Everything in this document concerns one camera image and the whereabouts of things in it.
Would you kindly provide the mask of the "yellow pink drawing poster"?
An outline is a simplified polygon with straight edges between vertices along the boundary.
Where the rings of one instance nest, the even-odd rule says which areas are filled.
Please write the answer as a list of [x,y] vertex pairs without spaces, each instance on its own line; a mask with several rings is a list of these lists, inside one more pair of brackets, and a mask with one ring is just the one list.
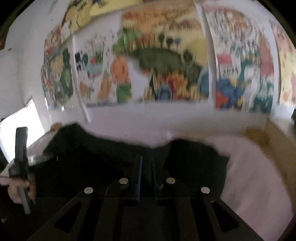
[[280,24],[270,21],[280,68],[279,103],[295,108],[295,46]]

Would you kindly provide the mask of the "green hill landscape poster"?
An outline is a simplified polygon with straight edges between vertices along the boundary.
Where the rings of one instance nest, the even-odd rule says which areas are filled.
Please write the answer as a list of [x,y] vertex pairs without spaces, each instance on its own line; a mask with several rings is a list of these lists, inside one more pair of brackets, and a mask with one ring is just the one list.
[[122,12],[121,49],[147,75],[139,101],[209,97],[207,40],[194,1],[155,1]]

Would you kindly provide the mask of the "black garment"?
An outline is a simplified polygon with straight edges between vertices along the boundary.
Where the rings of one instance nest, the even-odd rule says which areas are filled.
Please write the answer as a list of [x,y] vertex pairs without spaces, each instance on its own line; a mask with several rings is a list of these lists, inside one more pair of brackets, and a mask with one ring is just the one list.
[[46,221],[87,187],[104,189],[121,178],[139,184],[139,239],[156,240],[158,187],[171,178],[219,198],[228,158],[213,147],[176,139],[158,148],[135,146],[88,134],[79,125],[59,130],[44,150],[48,161],[32,168],[36,215]]

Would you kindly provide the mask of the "citrus fruit drawing poster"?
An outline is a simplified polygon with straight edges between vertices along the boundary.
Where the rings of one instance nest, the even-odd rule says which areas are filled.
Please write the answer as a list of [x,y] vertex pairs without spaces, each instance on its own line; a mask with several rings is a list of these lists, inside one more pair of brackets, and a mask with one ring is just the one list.
[[132,100],[132,84],[123,37],[112,29],[82,33],[74,39],[79,92],[88,106]]

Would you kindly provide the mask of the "2024 cartoon town poster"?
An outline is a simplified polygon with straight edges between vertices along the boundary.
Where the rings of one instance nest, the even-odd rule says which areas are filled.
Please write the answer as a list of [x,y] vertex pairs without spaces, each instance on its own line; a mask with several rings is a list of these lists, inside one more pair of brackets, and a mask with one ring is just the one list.
[[264,27],[225,6],[203,10],[216,58],[216,108],[269,114],[274,65]]

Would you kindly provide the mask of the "wooden bed frame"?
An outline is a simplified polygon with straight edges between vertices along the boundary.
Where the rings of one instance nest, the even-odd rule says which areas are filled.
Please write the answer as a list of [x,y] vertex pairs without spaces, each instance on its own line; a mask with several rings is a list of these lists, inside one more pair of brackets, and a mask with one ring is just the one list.
[[295,127],[291,120],[268,119],[264,128],[249,126],[245,137],[274,159],[286,182],[295,189]]

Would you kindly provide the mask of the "green foliage cartoon poster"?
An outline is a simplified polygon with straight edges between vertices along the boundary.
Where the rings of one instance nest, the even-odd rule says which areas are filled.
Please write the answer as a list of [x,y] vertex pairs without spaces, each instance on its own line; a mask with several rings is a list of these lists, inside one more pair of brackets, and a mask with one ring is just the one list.
[[46,37],[41,81],[49,110],[64,110],[74,96],[70,51],[64,47],[65,36],[57,25]]

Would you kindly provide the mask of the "pale pink bed sheet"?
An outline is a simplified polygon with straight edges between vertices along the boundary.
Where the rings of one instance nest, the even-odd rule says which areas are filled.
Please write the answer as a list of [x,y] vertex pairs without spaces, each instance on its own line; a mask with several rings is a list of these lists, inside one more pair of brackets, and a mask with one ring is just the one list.
[[[29,146],[28,155],[43,155],[48,161],[50,156],[45,155],[44,150],[57,133],[39,138]],[[95,137],[149,148],[158,148],[176,139],[192,141],[168,133],[147,132],[122,140]],[[225,184],[219,199],[246,222],[261,240],[277,240],[292,219],[292,201],[280,174],[260,147],[241,136],[215,136],[192,142],[213,147],[228,158]],[[38,229],[49,219],[37,220]]]

